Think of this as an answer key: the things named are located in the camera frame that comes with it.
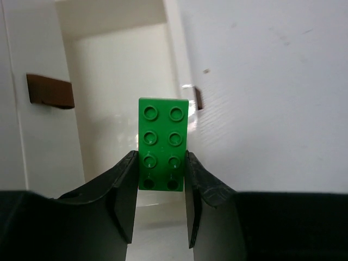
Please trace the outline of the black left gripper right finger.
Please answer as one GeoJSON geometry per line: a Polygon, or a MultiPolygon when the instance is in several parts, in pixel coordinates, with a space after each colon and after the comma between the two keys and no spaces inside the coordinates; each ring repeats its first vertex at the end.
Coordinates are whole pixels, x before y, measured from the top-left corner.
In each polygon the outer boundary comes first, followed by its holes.
{"type": "Polygon", "coordinates": [[[185,154],[194,260],[347,260],[347,195],[237,192],[185,154]]]}

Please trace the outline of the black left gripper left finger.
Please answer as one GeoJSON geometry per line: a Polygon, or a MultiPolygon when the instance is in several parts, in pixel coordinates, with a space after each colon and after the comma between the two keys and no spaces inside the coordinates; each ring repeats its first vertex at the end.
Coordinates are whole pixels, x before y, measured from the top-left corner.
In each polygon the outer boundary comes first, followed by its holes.
{"type": "Polygon", "coordinates": [[[132,242],[139,155],[58,198],[1,192],[1,260],[125,260],[132,242]]]}

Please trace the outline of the green 2x2 lego brick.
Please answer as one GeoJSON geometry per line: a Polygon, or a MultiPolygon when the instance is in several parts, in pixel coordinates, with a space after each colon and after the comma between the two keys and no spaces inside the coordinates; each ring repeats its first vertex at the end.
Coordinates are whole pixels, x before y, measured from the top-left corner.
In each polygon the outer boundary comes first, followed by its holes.
{"type": "Polygon", "coordinates": [[[139,189],[183,191],[188,100],[140,98],[139,189]]]}

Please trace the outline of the brown bottom drawer tab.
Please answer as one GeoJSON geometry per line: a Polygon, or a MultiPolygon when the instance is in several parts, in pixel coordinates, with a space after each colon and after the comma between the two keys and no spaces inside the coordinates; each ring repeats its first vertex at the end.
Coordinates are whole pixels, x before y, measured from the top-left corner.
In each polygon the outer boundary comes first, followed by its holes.
{"type": "Polygon", "coordinates": [[[196,104],[197,104],[197,110],[202,110],[204,108],[204,105],[203,105],[201,90],[196,86],[194,87],[194,90],[195,90],[195,99],[196,99],[196,104]]]}

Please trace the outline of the brown drawer tab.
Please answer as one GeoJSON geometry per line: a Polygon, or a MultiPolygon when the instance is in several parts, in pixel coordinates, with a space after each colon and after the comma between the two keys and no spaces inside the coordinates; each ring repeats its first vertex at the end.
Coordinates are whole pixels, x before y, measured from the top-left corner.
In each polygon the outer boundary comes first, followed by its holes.
{"type": "Polygon", "coordinates": [[[196,99],[196,104],[197,104],[197,110],[202,110],[204,108],[204,105],[203,105],[201,90],[196,86],[194,87],[194,90],[195,90],[195,99],[196,99]]]}
{"type": "Polygon", "coordinates": [[[59,109],[74,109],[74,96],[70,82],[26,74],[31,104],[47,105],[59,109]]]}

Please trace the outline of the white bottom drawer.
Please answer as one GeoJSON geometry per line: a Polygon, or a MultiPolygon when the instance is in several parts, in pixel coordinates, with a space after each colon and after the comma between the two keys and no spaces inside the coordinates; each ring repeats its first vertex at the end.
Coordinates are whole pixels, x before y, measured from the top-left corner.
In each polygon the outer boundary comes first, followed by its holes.
{"type": "Polygon", "coordinates": [[[189,101],[187,148],[199,153],[198,113],[177,1],[57,1],[86,181],[138,148],[141,97],[189,101]]]}

